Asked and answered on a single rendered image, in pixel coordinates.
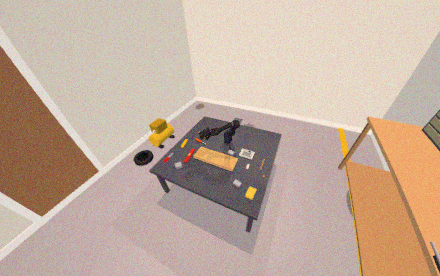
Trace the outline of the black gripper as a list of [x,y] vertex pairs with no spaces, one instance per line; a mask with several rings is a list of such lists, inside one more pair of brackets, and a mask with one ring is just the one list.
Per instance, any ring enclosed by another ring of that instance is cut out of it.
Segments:
[[[208,131],[210,131],[209,127],[207,127],[206,129],[207,129]],[[200,134],[200,135],[199,135],[200,139],[203,139],[204,136],[207,136],[207,135],[204,134],[205,131],[206,131],[206,130],[204,129],[203,131],[201,131],[201,132],[199,133],[199,134]]]

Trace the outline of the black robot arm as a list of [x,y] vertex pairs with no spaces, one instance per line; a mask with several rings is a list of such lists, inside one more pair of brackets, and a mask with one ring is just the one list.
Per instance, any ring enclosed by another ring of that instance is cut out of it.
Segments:
[[[233,126],[231,124],[232,122],[234,122]],[[226,135],[228,137],[230,135],[232,135],[232,136],[235,135],[235,130],[240,127],[240,124],[239,124],[239,120],[233,120],[232,122],[230,122],[230,123],[228,123],[228,124],[226,124],[226,125],[224,125],[224,126],[222,126],[220,128],[213,128],[213,129],[211,129],[211,131],[206,130],[204,132],[204,134],[207,135],[207,136],[205,136],[205,139],[208,140],[211,136],[218,135],[219,133],[221,133],[221,131],[226,130],[228,128],[230,128],[230,129],[229,129],[228,132],[226,132]]]

